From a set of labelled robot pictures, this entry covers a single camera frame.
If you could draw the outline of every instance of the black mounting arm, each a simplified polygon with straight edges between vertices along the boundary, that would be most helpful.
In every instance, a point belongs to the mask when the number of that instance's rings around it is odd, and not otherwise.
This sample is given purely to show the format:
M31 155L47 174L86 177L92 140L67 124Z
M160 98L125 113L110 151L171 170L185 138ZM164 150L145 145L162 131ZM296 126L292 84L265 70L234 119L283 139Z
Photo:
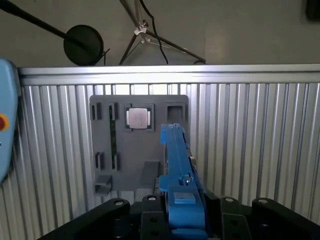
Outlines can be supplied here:
M268 198L253 200L251 207L207 191L205 201L210 239L320 239L320 226ZM131 206L115 198L39 239L169 240L167 219L163 195L148 195Z

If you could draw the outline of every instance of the tripod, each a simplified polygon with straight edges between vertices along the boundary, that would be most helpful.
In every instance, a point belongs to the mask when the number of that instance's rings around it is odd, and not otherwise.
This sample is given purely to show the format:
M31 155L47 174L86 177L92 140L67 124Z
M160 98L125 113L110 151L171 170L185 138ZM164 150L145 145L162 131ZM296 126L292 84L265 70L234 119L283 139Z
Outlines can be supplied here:
M127 14L129 15L131 21L133 22L133 24L136 27L136 29L135 29L135 31L133 33L133 36L132 36L128 46L126 47L126 49L124 51L124 54L123 54L123 56L122 56L122 58L121 58L121 60L119 62L119 65L122 65L124 63L124 61L128 58L128 56L132 53L133 50L131 51L131 49L132 49L133 44L135 43L135 41L136 41L136 39L137 39L137 37L139 35L141 35L142 38L143 38L142 41L140 42L141 44L150 43L150 39L147 36L151 36L151 37L153 37L155 39L157 38L157 36L156 36L156 34L154 34L153 32L148 30L148 26L149 25L145 20L143 20L142 23L139 22L139 20L138 20L139 12L138 12L137 4L135 4L135 11L136 11L136 15L135 15L133 13L133 11L131 10L129 4L126 2L126 0L119 0L119 1L122 4L122 6L125 9L125 11L127 12ZM163 42L163 43L175 48L176 50L196 58L197 62L206 63L206 60L204 58L194 54L193 52L188 51L187 49L182 48L182 47L178 46L177 44L175 44L175 43L173 43L173 42L171 42L171 41L169 41L169 40L167 40L167 39L165 39L165 38L163 38L161 36L158 36L158 39L161 42Z

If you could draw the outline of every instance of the screw head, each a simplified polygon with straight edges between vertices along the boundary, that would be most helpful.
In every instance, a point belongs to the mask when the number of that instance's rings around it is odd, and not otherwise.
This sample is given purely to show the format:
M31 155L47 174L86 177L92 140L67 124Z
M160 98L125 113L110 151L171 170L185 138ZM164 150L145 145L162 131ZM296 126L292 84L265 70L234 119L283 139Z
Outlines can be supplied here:
M184 179L186 183L190 183L193 180L190 176L186 176Z
M264 200L264 199L259 199L258 202L261 203L261 204L267 204L268 203L268 201Z
M233 200L232 198L230 198L230 197L226 198L225 200L226 200L228 203L233 203L233 202L234 202L234 200Z
M148 197L148 200L154 201L154 200L156 200L156 197L155 197L155 196L149 196L149 197Z
M125 203L124 201L119 200L119 201L115 201L115 202L114 202L114 205L116 205L116 206L121 206L121 205L124 204L124 203Z

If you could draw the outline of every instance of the black round disc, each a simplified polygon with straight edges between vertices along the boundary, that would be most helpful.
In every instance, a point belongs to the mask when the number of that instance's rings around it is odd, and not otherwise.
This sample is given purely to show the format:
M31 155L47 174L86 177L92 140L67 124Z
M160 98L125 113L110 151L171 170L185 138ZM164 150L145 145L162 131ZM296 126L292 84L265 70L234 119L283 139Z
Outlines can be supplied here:
M87 25L76 25L66 33L83 46L64 39L63 49L68 59L78 66L94 66L104 51L104 41L97 30Z

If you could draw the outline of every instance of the aluminum panel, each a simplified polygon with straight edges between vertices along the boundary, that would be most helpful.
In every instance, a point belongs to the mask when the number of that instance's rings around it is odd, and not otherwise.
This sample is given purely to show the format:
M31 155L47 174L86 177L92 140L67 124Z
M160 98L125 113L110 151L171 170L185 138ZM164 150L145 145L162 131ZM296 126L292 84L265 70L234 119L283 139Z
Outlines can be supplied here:
M20 69L0 239L36 239L115 197L94 195L92 95L189 97L190 149L219 195L278 200L320 224L320 65Z

